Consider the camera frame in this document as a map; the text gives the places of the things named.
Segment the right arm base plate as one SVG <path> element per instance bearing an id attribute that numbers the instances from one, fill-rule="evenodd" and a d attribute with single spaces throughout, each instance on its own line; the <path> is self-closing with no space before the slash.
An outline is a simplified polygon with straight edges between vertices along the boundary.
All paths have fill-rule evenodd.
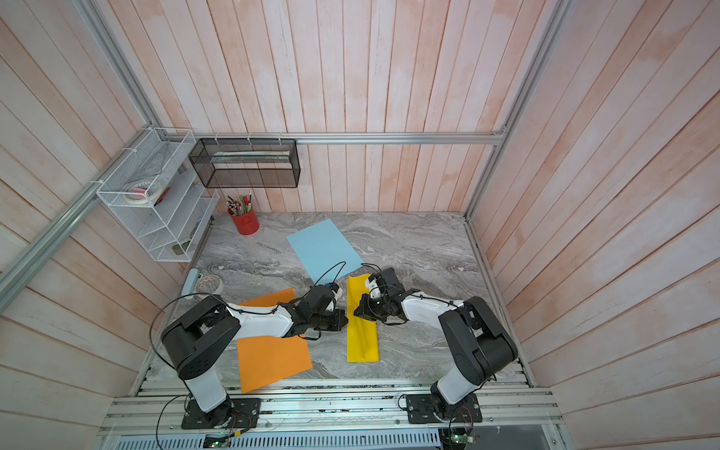
<path id="1" fill-rule="evenodd" d="M 440 424 L 442 422 L 481 423 L 483 417 L 476 395 L 469 394 L 457 404 L 449 404 L 439 394 L 407 395 L 404 410 L 411 424 Z"/>

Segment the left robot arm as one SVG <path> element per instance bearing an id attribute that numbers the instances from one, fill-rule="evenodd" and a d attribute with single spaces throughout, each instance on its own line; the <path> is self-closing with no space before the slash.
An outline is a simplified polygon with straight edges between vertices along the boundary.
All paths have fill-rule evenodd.
<path id="1" fill-rule="evenodd" d="M 210 294 L 171 322 L 160 340 L 170 365 L 203 414 L 231 408 L 215 365 L 238 339 L 304 337 L 308 331 L 339 332 L 347 326 L 344 309 L 337 307 L 342 289 L 335 282 L 314 285 L 298 298 L 274 307 L 229 304 Z"/>

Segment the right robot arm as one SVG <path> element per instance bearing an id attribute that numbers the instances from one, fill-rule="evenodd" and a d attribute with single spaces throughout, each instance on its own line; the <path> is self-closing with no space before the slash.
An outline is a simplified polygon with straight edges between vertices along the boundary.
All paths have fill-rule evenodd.
<path id="1" fill-rule="evenodd" d="M 429 399 L 438 412 L 465 401 L 519 357 L 510 333 L 479 296 L 448 300 L 407 289 L 391 267 L 370 275 L 365 286 L 354 316 L 387 326 L 395 318 L 398 324 L 425 324 L 444 334 L 454 365 L 431 386 Z"/>

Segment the yellow paper sheet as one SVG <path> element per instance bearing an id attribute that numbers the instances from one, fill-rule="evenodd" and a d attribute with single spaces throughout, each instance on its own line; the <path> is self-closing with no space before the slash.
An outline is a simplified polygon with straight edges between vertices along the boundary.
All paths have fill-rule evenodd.
<path id="1" fill-rule="evenodd" d="M 380 361 L 377 325 L 354 316 L 363 294 L 368 294 L 369 275 L 349 277 L 347 281 L 347 361 L 349 363 L 377 363 Z"/>

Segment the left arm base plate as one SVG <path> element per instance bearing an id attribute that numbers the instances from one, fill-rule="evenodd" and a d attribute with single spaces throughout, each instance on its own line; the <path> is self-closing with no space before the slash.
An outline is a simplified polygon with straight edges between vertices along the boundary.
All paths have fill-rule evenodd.
<path id="1" fill-rule="evenodd" d="M 257 427 L 261 410 L 261 399 L 227 397 L 210 412 L 204 412 L 196 399 L 187 405 L 181 429 L 254 429 Z"/>

